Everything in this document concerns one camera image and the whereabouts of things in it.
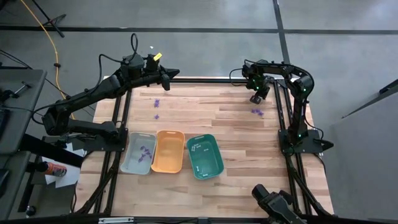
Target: gray floor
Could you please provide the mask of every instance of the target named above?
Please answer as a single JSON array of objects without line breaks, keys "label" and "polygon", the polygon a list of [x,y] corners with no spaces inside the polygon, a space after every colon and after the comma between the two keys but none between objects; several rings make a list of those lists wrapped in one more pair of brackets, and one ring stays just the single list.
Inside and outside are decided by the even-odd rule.
[{"label": "gray floor", "polygon": [[[277,27],[272,0],[38,2],[52,15],[68,14],[61,23],[63,26],[280,28]],[[395,0],[280,0],[279,6],[285,29],[398,29],[395,22],[398,20],[398,1]],[[36,26],[34,22],[19,1],[12,2],[6,11],[0,12],[0,24]],[[66,32],[64,39],[54,32],[51,35],[62,64],[60,84],[69,94],[78,93],[96,83],[98,54],[121,58],[131,53],[128,32]],[[279,35],[276,33],[141,32],[137,35],[140,54],[162,52],[161,64],[181,69],[183,76],[228,76],[231,69],[241,67],[245,58],[283,60]],[[331,124],[373,98],[380,88],[398,78],[394,70],[398,35],[286,34],[285,37],[290,62],[305,68],[314,76],[316,85],[310,96],[310,104],[315,124],[326,132],[325,139],[332,138],[328,136]],[[54,54],[43,32],[2,30],[0,49],[19,57],[31,67],[47,70],[47,78],[55,80],[52,66]],[[117,68],[117,64],[104,60],[103,74],[110,74]],[[59,98],[59,92],[45,84],[38,106]],[[78,111],[76,116],[83,120],[92,119],[84,111]],[[45,134],[42,127],[34,124],[29,126],[28,132],[38,137]],[[352,181],[355,180],[345,176],[344,166],[349,164],[341,164],[333,149],[325,153],[324,161],[337,215],[361,219],[383,218],[367,216],[365,207],[359,203],[365,195],[352,189]],[[61,194],[53,186],[39,192],[46,200],[37,204],[38,216],[68,212],[71,189],[64,190],[62,194],[65,198],[58,200],[60,203],[57,205],[53,204],[51,198]],[[389,192],[373,193],[381,197],[392,196]],[[398,219],[396,214],[391,214],[391,217]]]}]

